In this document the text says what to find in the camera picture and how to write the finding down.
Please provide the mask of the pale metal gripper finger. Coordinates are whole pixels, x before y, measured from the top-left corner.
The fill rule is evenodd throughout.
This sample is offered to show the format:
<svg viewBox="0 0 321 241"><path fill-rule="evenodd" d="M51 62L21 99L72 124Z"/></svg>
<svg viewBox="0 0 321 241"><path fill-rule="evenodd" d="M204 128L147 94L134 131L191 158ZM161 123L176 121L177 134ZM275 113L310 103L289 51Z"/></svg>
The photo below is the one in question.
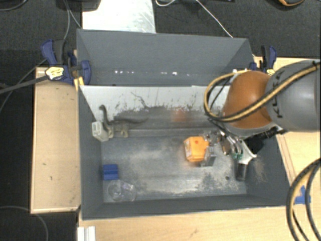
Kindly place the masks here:
<svg viewBox="0 0 321 241"><path fill-rule="evenodd" d="M205 141L209 143L209 146L214 146L218 142L217 132L212 132L212 131L204 132L203 138Z"/></svg>
<svg viewBox="0 0 321 241"><path fill-rule="evenodd" d="M205 155L203 161L200 163L201 167L213 166L216 159L216 152L214 147L207 147L205 150Z"/></svg>

